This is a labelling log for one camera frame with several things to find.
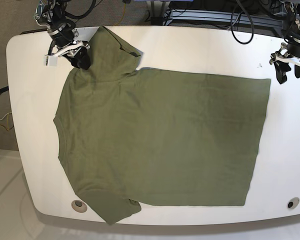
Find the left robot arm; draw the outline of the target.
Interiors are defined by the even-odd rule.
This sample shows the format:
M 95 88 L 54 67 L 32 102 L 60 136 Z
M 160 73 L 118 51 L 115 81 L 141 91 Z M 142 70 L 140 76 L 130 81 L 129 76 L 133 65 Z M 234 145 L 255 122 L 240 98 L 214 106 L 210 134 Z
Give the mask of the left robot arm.
M 279 84 L 287 81 L 286 73 L 294 65 L 294 75 L 300 78 L 300 0 L 285 0 L 286 15 L 283 20 L 283 39 L 279 50 L 270 55 L 269 63 L 275 67 Z

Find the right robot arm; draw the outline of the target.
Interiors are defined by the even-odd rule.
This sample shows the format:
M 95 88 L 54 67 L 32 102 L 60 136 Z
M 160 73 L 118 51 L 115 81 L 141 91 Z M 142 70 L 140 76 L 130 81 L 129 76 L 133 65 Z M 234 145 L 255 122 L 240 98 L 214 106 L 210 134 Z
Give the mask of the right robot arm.
M 87 70 L 91 66 L 88 55 L 89 43 L 79 40 L 75 20 L 87 17 L 96 5 L 93 0 L 89 9 L 81 15 L 66 11 L 67 0 L 40 0 L 34 14 L 36 23 L 47 29 L 51 38 L 48 53 L 44 56 L 44 65 L 56 66 L 59 58 L 67 59 L 78 69 Z

